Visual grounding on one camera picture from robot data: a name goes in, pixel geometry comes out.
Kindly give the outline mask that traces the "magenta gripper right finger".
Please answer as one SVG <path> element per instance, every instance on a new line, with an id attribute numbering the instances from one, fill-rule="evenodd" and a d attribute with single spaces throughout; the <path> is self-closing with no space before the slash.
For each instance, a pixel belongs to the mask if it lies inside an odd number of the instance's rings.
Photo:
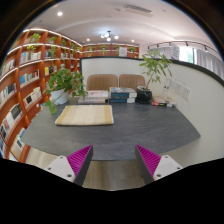
<path id="1" fill-rule="evenodd" d="M 139 145 L 135 146 L 135 155 L 145 184 L 182 169 L 182 166 L 169 155 L 160 156 Z"/>

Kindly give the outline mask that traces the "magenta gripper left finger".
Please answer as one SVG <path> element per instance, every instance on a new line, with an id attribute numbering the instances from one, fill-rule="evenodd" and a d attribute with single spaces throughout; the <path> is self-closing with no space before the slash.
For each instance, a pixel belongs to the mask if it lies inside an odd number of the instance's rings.
<path id="1" fill-rule="evenodd" d="M 45 170 L 82 186 L 93 156 L 93 146 L 86 146 L 69 156 L 58 156 Z"/>

